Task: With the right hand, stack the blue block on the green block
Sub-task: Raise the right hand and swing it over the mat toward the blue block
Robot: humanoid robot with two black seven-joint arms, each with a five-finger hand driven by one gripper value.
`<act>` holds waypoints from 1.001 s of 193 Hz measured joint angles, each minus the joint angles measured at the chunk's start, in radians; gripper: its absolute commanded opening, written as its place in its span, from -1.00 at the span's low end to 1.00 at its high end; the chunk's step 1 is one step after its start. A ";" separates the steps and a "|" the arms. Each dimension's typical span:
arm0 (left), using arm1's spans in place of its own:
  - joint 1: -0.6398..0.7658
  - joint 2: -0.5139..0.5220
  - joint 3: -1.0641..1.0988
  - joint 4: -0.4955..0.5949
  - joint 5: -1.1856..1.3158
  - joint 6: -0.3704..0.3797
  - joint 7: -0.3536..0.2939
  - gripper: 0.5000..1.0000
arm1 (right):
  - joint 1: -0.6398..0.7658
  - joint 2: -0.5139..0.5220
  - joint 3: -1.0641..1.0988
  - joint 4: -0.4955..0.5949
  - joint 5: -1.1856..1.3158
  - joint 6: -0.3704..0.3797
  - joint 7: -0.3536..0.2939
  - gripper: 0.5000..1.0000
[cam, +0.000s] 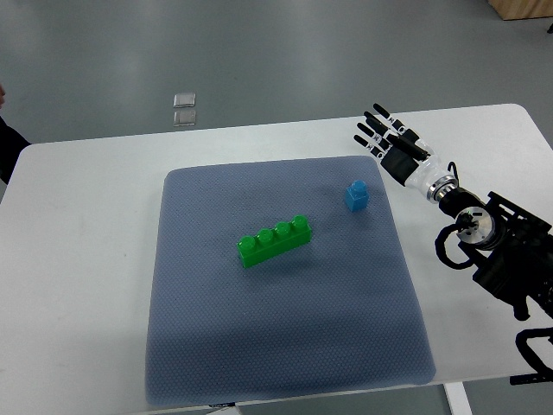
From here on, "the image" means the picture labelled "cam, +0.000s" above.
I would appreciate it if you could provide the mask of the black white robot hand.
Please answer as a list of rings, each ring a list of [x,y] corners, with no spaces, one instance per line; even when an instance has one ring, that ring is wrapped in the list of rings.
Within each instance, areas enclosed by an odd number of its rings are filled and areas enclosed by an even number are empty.
[[[357,123],[355,142],[367,149],[380,166],[400,185],[418,190],[437,203],[457,188],[456,175],[445,169],[440,157],[419,135],[378,103],[365,120]]]

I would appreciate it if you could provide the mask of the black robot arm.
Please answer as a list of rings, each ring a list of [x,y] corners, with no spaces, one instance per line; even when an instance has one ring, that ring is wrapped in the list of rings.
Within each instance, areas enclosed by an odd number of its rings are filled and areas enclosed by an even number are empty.
[[[488,202],[458,185],[456,165],[450,180],[432,194],[440,210],[454,219],[435,239],[435,253],[445,266],[474,266],[473,281],[512,307],[526,321],[531,298],[552,316],[552,225],[491,192]]]

